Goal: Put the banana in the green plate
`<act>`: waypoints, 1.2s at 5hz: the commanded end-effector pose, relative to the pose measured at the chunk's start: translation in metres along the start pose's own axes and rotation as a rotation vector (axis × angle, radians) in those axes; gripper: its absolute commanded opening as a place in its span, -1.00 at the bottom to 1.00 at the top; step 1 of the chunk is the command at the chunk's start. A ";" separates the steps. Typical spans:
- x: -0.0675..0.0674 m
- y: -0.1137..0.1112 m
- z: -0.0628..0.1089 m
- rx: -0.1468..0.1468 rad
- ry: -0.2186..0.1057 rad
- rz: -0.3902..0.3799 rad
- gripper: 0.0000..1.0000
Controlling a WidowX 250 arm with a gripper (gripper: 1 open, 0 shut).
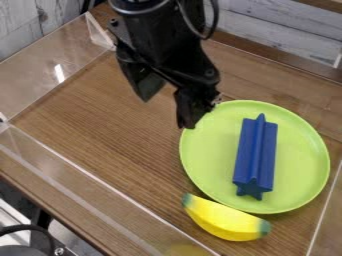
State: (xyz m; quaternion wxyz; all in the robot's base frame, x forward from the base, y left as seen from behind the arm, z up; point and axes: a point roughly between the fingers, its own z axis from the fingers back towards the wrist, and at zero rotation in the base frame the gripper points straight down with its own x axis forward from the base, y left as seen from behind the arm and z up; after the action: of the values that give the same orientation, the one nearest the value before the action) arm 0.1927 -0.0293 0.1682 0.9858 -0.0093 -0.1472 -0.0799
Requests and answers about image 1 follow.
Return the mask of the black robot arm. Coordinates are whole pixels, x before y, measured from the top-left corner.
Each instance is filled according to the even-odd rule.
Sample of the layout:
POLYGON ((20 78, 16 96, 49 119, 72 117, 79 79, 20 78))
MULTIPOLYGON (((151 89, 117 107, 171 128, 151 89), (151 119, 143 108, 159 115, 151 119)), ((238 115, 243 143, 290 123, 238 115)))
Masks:
POLYGON ((175 86, 176 122, 192 129, 215 106, 219 71, 202 42, 215 25, 206 24, 203 0, 108 0, 117 17, 108 22, 116 59, 144 101, 175 86))

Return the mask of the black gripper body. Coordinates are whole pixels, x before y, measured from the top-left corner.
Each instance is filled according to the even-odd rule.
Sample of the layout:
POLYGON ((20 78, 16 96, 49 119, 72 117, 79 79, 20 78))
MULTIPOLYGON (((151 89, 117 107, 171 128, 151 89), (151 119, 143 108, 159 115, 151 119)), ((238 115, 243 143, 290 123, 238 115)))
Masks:
POLYGON ((121 15, 108 23, 116 38, 116 58, 145 64, 177 89, 215 87, 219 73, 173 6, 141 15, 121 15))

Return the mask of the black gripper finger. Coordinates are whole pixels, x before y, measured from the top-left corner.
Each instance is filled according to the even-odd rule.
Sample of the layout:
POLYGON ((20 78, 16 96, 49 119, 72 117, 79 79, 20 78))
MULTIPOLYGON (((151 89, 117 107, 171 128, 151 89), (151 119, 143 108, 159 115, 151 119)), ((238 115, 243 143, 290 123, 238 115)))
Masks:
POLYGON ((164 79, 143 63, 117 62, 135 94, 147 102, 163 88, 164 79))
POLYGON ((179 128, 193 129, 197 121, 220 100, 215 87, 183 87, 173 93, 176 103, 176 122, 179 128))

